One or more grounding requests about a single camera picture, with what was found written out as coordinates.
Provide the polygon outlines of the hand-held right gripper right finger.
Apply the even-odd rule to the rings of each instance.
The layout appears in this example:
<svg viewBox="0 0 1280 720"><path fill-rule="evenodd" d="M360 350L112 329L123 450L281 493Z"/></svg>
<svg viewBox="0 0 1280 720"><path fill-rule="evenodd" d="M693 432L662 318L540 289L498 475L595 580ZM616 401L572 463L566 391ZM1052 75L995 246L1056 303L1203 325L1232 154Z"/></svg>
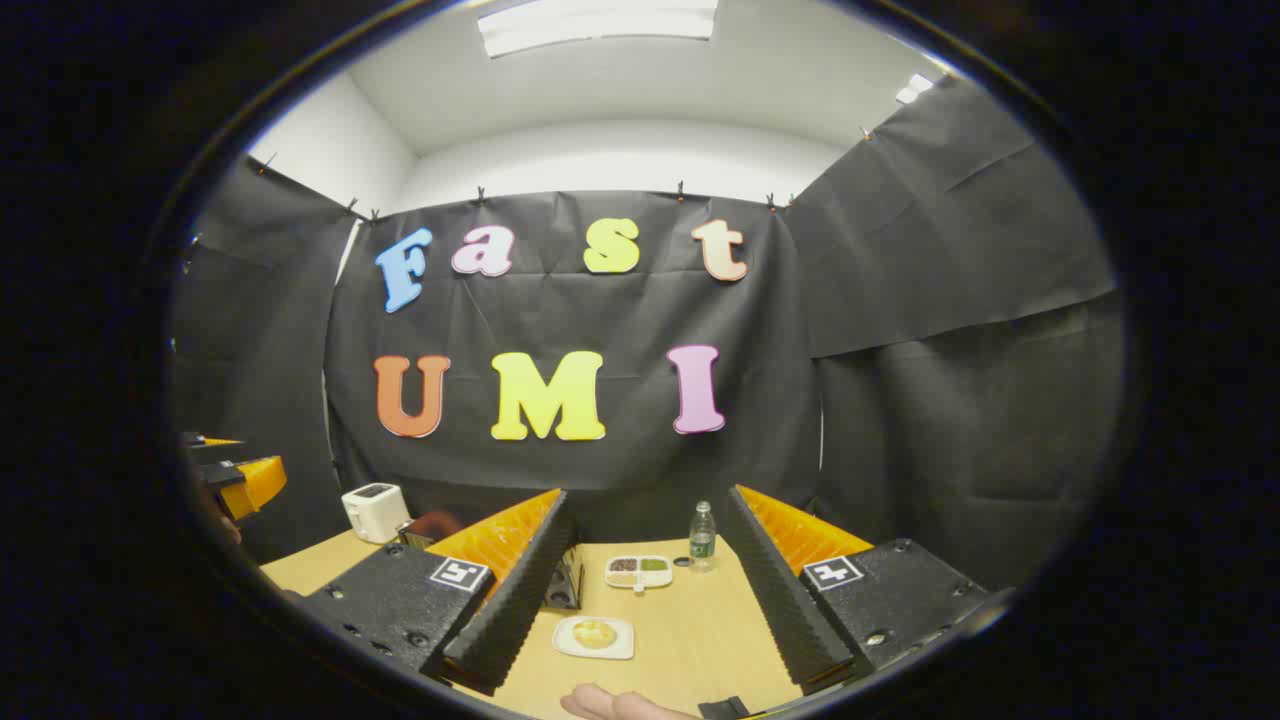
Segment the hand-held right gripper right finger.
<svg viewBox="0 0 1280 720"><path fill-rule="evenodd" d="M870 544L746 486L721 534L804 694L922 653L991 596L913 539Z"/></svg>

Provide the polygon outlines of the black backdrop cloth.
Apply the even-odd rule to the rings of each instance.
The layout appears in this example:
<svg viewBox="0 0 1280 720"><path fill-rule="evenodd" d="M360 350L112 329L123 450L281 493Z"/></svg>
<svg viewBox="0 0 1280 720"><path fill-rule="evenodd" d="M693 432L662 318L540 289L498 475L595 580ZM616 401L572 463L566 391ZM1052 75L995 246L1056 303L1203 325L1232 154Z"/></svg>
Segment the black backdrop cloth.
<svg viewBox="0 0 1280 720"><path fill-rule="evenodd" d="M270 562L402 488L468 525L562 488L582 541L686 538L744 484L1021 585L1105 479L1123 302L1046 151L946 78L783 210L540 192L355 219L238 169L164 354L175 424L282 457Z"/></svg>

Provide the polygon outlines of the white toaster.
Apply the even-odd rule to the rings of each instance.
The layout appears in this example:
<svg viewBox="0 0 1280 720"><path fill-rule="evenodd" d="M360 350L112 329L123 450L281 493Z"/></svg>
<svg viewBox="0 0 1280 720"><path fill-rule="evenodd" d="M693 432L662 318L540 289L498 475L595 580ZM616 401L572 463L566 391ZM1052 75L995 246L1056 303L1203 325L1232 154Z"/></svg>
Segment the white toaster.
<svg viewBox="0 0 1280 720"><path fill-rule="evenodd" d="M399 537L411 523L402 489L389 483L370 483L340 497L356 536L369 543L385 544Z"/></svg>

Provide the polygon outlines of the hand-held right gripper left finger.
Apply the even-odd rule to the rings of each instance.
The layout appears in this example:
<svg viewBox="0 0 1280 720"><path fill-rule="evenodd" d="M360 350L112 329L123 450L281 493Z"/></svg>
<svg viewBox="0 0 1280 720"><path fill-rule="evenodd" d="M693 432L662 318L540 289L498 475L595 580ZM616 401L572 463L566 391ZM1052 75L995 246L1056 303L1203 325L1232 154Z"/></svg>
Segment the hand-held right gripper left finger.
<svg viewBox="0 0 1280 720"><path fill-rule="evenodd" d="M566 502L550 489L426 550L389 542L300 603L375 659L494 694L570 547Z"/></svg>

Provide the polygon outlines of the clear water bottle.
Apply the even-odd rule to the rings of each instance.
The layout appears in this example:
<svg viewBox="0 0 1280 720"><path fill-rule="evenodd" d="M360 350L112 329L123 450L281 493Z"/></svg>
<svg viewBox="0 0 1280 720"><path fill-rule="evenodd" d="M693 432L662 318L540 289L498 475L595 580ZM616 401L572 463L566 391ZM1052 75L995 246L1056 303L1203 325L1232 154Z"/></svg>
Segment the clear water bottle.
<svg viewBox="0 0 1280 720"><path fill-rule="evenodd" d="M694 571L709 571L714 566L717 525L710 502L700 500L695 505L689 532L689 556Z"/></svg>

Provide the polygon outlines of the white divided condiment dish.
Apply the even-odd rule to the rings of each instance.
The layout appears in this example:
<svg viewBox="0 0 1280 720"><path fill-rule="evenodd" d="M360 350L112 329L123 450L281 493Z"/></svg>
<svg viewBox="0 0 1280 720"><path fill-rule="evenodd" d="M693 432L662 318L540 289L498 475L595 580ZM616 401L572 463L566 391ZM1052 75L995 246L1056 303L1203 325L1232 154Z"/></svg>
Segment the white divided condiment dish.
<svg viewBox="0 0 1280 720"><path fill-rule="evenodd" d="M609 559L604 582L609 587L635 592L662 588L673 580L673 564L659 555L621 555Z"/></svg>

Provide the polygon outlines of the long ceiling light panel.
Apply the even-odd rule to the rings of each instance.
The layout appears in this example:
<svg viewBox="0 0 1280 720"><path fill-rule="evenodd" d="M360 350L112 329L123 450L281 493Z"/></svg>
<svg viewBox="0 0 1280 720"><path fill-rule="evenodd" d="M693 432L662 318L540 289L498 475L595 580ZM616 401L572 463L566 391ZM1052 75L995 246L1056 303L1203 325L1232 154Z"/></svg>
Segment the long ceiling light panel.
<svg viewBox="0 0 1280 720"><path fill-rule="evenodd" d="M477 19L492 58L594 38L707 41L719 0L529 0Z"/></svg>

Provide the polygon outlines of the white square plate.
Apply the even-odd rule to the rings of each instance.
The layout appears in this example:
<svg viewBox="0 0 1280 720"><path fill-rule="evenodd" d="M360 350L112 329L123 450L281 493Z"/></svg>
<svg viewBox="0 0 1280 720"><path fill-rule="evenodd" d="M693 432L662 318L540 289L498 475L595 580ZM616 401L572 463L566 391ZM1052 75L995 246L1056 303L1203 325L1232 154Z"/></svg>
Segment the white square plate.
<svg viewBox="0 0 1280 720"><path fill-rule="evenodd" d="M582 648L575 642L571 632L572 625L580 620L608 621L617 630L617 642L605 650L591 651ZM616 618L573 616L558 623L552 637L552 644L561 653L580 659L631 660L635 655L635 628L630 621Z"/></svg>

